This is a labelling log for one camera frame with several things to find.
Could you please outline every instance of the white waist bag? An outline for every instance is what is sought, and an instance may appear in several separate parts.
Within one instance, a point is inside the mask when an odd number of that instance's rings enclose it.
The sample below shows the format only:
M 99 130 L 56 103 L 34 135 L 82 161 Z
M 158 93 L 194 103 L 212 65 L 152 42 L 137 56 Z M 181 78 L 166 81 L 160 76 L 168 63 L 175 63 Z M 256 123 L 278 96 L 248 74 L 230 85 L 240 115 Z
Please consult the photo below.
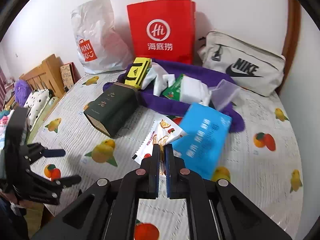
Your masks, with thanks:
M 228 74 L 237 85 L 265 97 L 281 84 L 285 58 L 232 36 L 209 32 L 198 51 L 203 67 Z

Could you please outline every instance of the purple plush toy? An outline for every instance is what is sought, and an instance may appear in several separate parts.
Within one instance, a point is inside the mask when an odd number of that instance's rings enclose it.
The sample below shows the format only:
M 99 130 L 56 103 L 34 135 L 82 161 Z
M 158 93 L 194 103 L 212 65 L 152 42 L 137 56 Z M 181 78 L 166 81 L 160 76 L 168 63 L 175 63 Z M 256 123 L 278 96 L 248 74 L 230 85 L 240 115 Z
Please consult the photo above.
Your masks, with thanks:
M 14 93 L 16 102 L 23 107 L 31 93 L 31 88 L 27 82 L 19 79 L 15 84 Z

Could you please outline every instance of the blue tissue pack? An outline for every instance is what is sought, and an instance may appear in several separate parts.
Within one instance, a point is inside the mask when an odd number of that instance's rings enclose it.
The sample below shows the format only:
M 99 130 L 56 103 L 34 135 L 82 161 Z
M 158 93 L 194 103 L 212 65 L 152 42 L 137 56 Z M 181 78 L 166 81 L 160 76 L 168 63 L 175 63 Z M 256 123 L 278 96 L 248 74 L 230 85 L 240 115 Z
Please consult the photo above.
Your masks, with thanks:
M 188 134 L 172 142 L 186 168 L 211 179 L 229 132 L 232 118 L 211 107 L 193 103 L 179 126 Z

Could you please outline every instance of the white floral pillow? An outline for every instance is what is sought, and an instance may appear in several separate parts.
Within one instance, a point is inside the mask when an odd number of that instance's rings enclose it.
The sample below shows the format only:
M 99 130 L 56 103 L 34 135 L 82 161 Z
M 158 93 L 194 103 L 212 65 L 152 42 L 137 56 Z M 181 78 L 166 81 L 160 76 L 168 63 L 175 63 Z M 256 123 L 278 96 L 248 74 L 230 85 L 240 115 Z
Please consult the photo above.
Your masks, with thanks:
M 35 99 L 38 97 L 40 91 L 39 90 L 34 90 L 30 93 L 30 95 L 28 96 L 28 99 L 26 101 L 26 103 L 24 104 L 24 108 L 28 108 L 28 114 L 35 102 Z
M 49 102 L 50 95 L 49 95 L 48 89 L 35 91 L 33 94 L 31 93 L 30 95 L 24 107 L 28 107 L 30 109 L 27 116 L 27 122 L 28 122 L 28 129 L 32 131 L 34 124 L 36 123 L 43 109 Z

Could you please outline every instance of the zipper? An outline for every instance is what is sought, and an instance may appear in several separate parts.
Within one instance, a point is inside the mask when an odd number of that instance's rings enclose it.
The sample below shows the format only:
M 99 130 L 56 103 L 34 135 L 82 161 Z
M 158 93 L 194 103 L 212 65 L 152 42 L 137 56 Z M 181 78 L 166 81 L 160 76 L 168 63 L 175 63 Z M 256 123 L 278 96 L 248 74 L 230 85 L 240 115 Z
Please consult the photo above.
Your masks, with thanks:
M 219 45 L 220 47 L 226 47 L 226 48 L 230 48 L 230 49 L 235 49 L 235 48 L 233 48 L 233 47 L 226 46 L 226 45 L 222 45 L 222 44 L 219 44 L 219 43 L 215 43 L 215 45 Z M 262 59 L 259 59 L 259 58 L 255 57 L 255 56 L 253 56 L 253 55 L 250 55 L 250 54 L 248 54 L 248 53 L 246 53 L 246 52 L 244 52 L 244 51 L 242 51 L 242 50 L 239 50 L 239 49 L 235 49 L 235 50 L 241 51 L 242 53 L 244 53 L 244 54 L 246 54 L 246 55 L 248 55 L 248 56 L 254 57 L 254 58 L 256 58 L 256 59 L 258 59 L 258 60 L 260 60 L 260 61 L 262 61 L 262 62 L 264 62 L 264 63 L 266 63 L 266 64 L 268 64 L 268 65 L 270 65 L 271 67 L 273 67 L 273 68 L 276 69 L 277 71 L 279 71 L 275 66 L 273 66 L 271 63 L 269 63 L 269 62 L 267 62 L 267 61 L 264 61 L 264 60 L 262 60 Z
M 250 44 L 250 43 L 247 43 L 247 42 L 245 42 L 245 41 L 242 41 L 242 40 L 239 40 L 239 39 L 237 39 L 237 38 L 235 38 L 235 37 L 232 37 L 232 36 L 230 36 L 230 35 L 228 35 L 228 34 L 221 33 L 221 32 L 216 32 L 216 31 L 208 32 L 208 34 L 209 34 L 209 33 L 220 33 L 220 34 L 226 35 L 226 36 L 228 36 L 228 37 L 230 37 L 230 38 L 232 38 L 232 39 L 234 39 L 234 40 L 236 40 L 236 41 L 239 41 L 239 42 L 241 42 L 241 43 L 243 43 L 243 44 L 245 44 L 245 45 L 247 45 L 247 46 L 249 46 L 249 47 L 252 47 L 252 48 L 255 48 L 255 49 L 259 49 L 259 50 L 263 50 L 263 51 L 265 51 L 265 52 L 267 52 L 267 53 L 269 53 L 269 54 L 271 54 L 271 55 L 273 55 L 273 56 L 275 56 L 275 57 L 278 57 L 278 58 L 284 60 L 284 59 L 282 58 L 283 56 L 280 56 L 280 55 L 277 55 L 277 54 L 275 54 L 275 53 L 273 53 L 273 52 L 271 52 L 271 51 L 268 51 L 268 50 L 259 48 L 259 47 L 257 47 L 257 46 L 254 46 L 254 45 Z

